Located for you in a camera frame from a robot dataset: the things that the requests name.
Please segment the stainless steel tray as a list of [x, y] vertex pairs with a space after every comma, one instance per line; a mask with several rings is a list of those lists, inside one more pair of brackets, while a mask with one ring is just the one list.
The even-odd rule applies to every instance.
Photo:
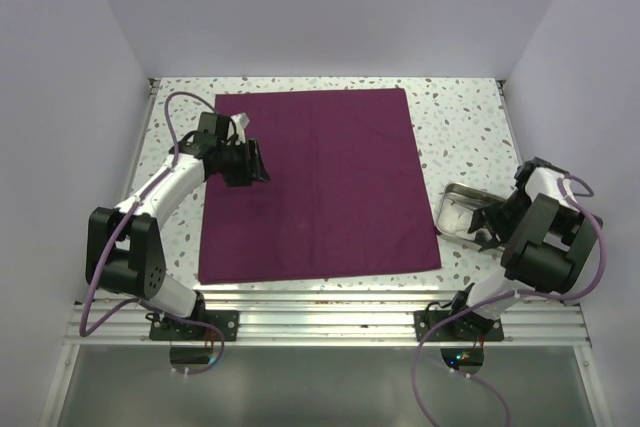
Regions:
[[502, 197], [483, 190], [458, 182], [449, 183], [445, 187], [435, 221], [438, 234], [445, 240], [480, 252], [489, 241], [490, 233], [486, 228], [468, 233], [473, 213], [478, 208], [501, 201]]

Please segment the purple cloth mat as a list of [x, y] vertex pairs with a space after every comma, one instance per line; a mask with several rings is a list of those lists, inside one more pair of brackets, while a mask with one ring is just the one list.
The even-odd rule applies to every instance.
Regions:
[[433, 271], [441, 258], [400, 88], [224, 94], [244, 113], [270, 181], [209, 179], [204, 285]]

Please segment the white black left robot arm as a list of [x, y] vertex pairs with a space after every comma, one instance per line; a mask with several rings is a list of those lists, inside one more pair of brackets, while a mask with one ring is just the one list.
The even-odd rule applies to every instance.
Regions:
[[201, 337], [207, 314], [196, 307], [198, 294], [166, 273], [161, 229], [174, 211], [210, 177], [228, 187], [267, 182], [258, 141], [246, 135], [245, 113], [201, 114], [198, 127], [173, 146], [160, 169], [113, 208], [95, 209], [88, 221], [87, 303], [97, 290], [145, 302], [173, 315], [172, 326], [185, 339]]

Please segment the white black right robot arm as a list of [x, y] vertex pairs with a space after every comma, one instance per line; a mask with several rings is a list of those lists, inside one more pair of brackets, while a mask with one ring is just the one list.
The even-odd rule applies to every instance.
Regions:
[[593, 190], [574, 193], [574, 179], [535, 157], [519, 166], [508, 198], [472, 211], [467, 232], [486, 231], [480, 250], [500, 248], [502, 270], [456, 294], [445, 316], [451, 336], [483, 336], [521, 299], [557, 300], [573, 288], [602, 226], [599, 217], [578, 207], [577, 199]]

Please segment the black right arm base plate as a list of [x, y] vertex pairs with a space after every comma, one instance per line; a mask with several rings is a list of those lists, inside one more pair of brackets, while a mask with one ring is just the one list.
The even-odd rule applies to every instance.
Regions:
[[[448, 309], [417, 310], [413, 313], [413, 325], [416, 340], [421, 341], [426, 333], [450, 317]], [[475, 313], [467, 314], [461, 319], [447, 322], [439, 327], [427, 339], [428, 342], [501, 342], [505, 339], [502, 322], [484, 319]]]

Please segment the aluminium frame rail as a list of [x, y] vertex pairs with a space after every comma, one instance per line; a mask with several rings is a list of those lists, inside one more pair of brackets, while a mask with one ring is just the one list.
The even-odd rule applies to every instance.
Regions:
[[[240, 346], [413, 346], [413, 313], [450, 291], [225, 291], [207, 290], [213, 310], [237, 310]], [[579, 307], [527, 300], [501, 317], [502, 346], [590, 343]]]

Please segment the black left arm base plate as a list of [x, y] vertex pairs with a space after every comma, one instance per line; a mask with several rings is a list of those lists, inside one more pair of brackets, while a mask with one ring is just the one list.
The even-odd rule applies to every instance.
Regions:
[[196, 319], [175, 320], [159, 313], [147, 313], [151, 323], [149, 339], [152, 341], [213, 341], [235, 342], [240, 326], [237, 310], [206, 310]]

